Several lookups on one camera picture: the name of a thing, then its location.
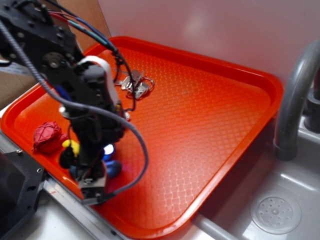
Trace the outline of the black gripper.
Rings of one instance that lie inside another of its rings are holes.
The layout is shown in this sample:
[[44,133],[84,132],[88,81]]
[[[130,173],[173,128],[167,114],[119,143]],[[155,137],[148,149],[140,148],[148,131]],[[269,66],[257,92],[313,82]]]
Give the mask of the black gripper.
[[71,178],[76,181],[83,197],[83,205],[100,205],[115,197],[114,192],[108,192],[109,176],[102,161],[102,151],[94,157],[71,139],[65,140],[62,147],[64,150],[60,155],[59,164],[62,168],[68,169]]

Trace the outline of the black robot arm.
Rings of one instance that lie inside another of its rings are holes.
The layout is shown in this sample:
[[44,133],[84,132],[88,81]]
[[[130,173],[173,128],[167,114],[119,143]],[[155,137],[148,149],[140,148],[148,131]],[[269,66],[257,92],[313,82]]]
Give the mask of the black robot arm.
[[78,183],[83,203],[97,205],[115,197],[108,193],[104,148],[120,140],[126,121],[109,65],[84,56],[75,35],[55,25],[37,0],[1,1],[0,53],[27,67],[65,108],[63,116],[79,146],[68,140],[59,163]]

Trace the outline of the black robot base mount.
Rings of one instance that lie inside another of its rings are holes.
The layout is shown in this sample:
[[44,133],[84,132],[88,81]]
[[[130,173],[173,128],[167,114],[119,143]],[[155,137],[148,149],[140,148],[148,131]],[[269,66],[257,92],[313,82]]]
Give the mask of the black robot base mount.
[[35,214],[44,168],[27,153],[0,154],[0,238],[6,240]]

